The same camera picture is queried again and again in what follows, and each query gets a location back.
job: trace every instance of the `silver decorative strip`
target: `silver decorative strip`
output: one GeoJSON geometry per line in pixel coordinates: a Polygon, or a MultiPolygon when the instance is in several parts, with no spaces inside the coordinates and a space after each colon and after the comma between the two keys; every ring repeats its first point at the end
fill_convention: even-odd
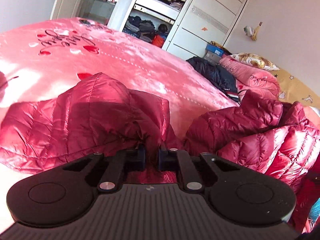
{"type": "Polygon", "coordinates": [[[214,27],[216,27],[217,29],[219,29],[220,31],[222,31],[224,34],[227,34],[228,32],[228,28],[225,27],[223,24],[221,24],[220,22],[218,22],[215,18],[213,18],[212,16],[210,16],[209,14],[205,13],[203,10],[199,9],[196,6],[193,6],[191,8],[191,11],[199,16],[200,18],[204,19],[205,21],[207,21],[208,23],[212,24],[214,27]]]}

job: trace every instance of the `circular cap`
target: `circular cap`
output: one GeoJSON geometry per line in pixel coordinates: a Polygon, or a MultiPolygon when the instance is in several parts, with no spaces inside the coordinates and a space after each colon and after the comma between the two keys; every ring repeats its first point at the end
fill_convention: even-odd
{"type": "Polygon", "coordinates": [[[202,188],[202,184],[199,182],[189,182],[187,188],[191,190],[199,190],[202,188]]]}
{"type": "Polygon", "coordinates": [[[241,200],[251,204],[266,203],[273,197],[269,187],[258,183],[241,185],[237,188],[236,194],[241,200]]]}
{"type": "Polygon", "coordinates": [[[102,182],[99,187],[101,189],[104,189],[104,190],[110,190],[110,189],[113,189],[116,185],[113,183],[113,182],[109,182],[109,181],[106,181],[106,182],[102,182]]]}
{"type": "Polygon", "coordinates": [[[29,197],[37,203],[49,204],[61,200],[66,195],[65,187],[57,183],[47,182],[34,186],[29,197]]]}

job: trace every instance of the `dark puffer jacket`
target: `dark puffer jacket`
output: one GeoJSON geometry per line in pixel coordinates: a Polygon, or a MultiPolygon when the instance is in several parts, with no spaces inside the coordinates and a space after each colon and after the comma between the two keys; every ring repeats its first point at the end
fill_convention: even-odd
{"type": "Polygon", "coordinates": [[[193,57],[187,60],[193,68],[211,82],[217,89],[225,93],[229,98],[239,103],[236,79],[223,66],[212,64],[209,61],[193,57]]]}

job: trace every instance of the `blue fabric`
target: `blue fabric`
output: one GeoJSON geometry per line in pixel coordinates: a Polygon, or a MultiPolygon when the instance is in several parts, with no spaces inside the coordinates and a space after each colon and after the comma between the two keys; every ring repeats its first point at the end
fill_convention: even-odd
{"type": "Polygon", "coordinates": [[[312,222],[315,223],[317,218],[320,216],[320,198],[317,202],[312,206],[309,217],[311,218],[312,222]]]}

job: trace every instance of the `open closet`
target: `open closet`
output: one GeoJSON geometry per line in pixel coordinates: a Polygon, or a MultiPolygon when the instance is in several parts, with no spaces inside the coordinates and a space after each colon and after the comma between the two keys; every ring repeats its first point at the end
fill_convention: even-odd
{"type": "Polygon", "coordinates": [[[248,0],[119,0],[108,27],[152,43],[184,60],[222,46],[248,0]]]}

